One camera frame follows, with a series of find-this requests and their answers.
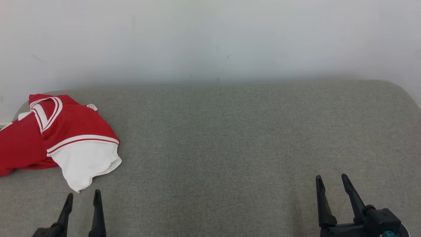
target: gray fabric surface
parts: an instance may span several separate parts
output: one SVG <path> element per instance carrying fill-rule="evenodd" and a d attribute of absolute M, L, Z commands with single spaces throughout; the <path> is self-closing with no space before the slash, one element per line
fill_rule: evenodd
<path fill-rule="evenodd" d="M 318 236 L 315 177 L 339 223 L 365 204 L 421 232 L 421 111 L 382 81 L 59 91 L 95 104 L 122 164 L 75 194 L 69 237 L 87 236 L 100 189 L 107 235 Z M 28 111 L 24 105 L 20 112 Z M 0 178 L 0 235 L 31 236 L 71 192 L 61 170 Z"/>

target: white wall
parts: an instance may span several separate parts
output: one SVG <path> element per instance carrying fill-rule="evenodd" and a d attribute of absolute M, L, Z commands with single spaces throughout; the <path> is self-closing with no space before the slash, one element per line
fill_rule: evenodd
<path fill-rule="evenodd" d="M 420 101 L 420 14 L 419 0 L 0 0 L 0 121 L 56 89 L 312 72 Z"/>

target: red fabric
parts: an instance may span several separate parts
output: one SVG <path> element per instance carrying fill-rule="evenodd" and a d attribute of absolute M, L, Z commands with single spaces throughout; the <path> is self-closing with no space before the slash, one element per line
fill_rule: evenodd
<path fill-rule="evenodd" d="M 109 124 L 92 108 L 80 105 L 68 95 L 51 96 L 36 94 L 29 97 L 31 109 L 40 110 L 36 116 L 42 120 L 42 112 L 46 117 L 44 124 L 39 123 L 43 144 L 48 154 L 74 142 L 95 140 L 119 143 L 117 136 Z"/>
<path fill-rule="evenodd" d="M 58 165 L 47 157 L 34 113 L 0 131 L 0 176 L 14 169 L 46 169 Z"/>

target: wall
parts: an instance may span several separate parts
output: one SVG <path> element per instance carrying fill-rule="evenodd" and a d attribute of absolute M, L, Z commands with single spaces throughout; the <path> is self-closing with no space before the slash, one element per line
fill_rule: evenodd
<path fill-rule="evenodd" d="M 0 0 L 0 121 L 31 93 L 351 72 L 421 98 L 421 5 L 392 0 Z"/>

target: garment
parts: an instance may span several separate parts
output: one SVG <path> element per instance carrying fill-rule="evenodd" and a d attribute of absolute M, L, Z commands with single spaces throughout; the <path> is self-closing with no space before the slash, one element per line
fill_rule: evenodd
<path fill-rule="evenodd" d="M 47 156 L 35 114 L 0 131 L 0 176 L 14 169 L 46 169 L 58 165 Z"/>
<path fill-rule="evenodd" d="M 67 95 L 36 94 L 30 95 L 29 107 L 47 156 L 61 167 L 76 192 L 120 165 L 120 141 L 94 105 L 80 105 Z"/>

